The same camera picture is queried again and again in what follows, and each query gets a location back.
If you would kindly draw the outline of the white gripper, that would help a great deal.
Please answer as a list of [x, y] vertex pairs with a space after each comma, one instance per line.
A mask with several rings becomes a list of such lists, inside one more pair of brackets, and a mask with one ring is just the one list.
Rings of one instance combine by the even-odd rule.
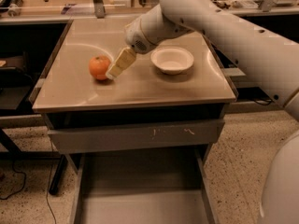
[[125, 26], [125, 42], [130, 48], [121, 50], [106, 72], [108, 79], [115, 79], [136, 60], [136, 54], [147, 54], [157, 47], [157, 31], [154, 21], [145, 16]]

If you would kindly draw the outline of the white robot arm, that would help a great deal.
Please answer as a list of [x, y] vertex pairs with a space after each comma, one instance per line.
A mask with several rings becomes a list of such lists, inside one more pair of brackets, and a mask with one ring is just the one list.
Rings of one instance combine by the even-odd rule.
[[[137, 54], [196, 31], [224, 53], [277, 105], [299, 120], [299, 44], [228, 13], [210, 0], [159, 0], [125, 28], [124, 48], [107, 71], [114, 79]], [[258, 224], [299, 224], [299, 133], [286, 140], [264, 184]]]

